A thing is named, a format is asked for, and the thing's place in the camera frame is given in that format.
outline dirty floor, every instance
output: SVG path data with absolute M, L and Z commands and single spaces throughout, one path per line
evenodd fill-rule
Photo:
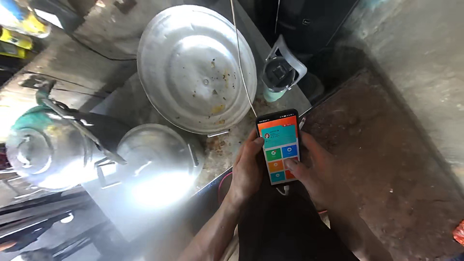
M 344 167 L 362 218 L 394 260 L 464 252 L 451 234 L 464 218 L 463 195 L 375 75 L 355 74 L 308 115 L 303 130 Z

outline yellow object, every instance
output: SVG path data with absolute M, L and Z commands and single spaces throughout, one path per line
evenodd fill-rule
M 44 25 L 39 20 L 37 20 L 34 13 L 32 12 L 30 12 L 27 18 L 22 21 L 22 25 L 24 30 L 31 33 L 32 35 L 48 35 L 50 33 L 49 26 Z
M 26 50 L 16 45 L 0 42 L 0 55 L 24 59 L 26 57 Z
M 18 32 L 10 31 L 4 27 L 0 31 L 0 41 L 16 45 L 18 47 L 31 50 L 32 39 Z

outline orange app tile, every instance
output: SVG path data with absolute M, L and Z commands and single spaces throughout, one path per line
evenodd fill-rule
M 286 179 L 291 179 L 291 178 L 295 178 L 295 176 L 293 176 L 293 174 L 290 172 L 290 170 L 286 170 L 285 171 L 285 178 Z
M 284 169 L 284 163 L 279 160 L 279 161 L 274 161 L 274 162 L 269 162 L 267 163 L 269 166 L 269 172 L 276 172 L 276 171 L 281 171 Z

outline pink cable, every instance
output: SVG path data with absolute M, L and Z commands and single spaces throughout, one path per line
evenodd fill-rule
M 221 186 L 222 186 L 222 182 L 227 178 L 227 176 L 229 176 L 230 174 L 232 174 L 232 171 L 230 173 L 227 173 L 227 175 L 225 175 L 222 179 L 221 179 L 221 182 L 219 182 L 219 187 L 218 187 L 218 203 L 219 205 L 221 204 L 221 199 L 219 198 L 219 193 L 221 191 Z

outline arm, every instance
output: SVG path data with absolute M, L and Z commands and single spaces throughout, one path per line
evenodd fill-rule
M 303 183 L 316 206 L 328 210 L 330 227 L 342 242 L 364 261 L 391 261 L 392 257 L 358 214 L 353 192 L 337 173 L 334 157 L 310 135 L 301 131 L 309 156 L 302 162 L 284 160 L 293 175 Z
M 178 261 L 215 261 L 221 258 L 232 239 L 240 210 L 258 191 L 263 179 L 256 157 L 263 147 L 264 139 L 256 137 L 256 131 L 252 130 L 247 141 L 240 147 L 232 168 L 229 192 L 218 211 L 201 228 Z

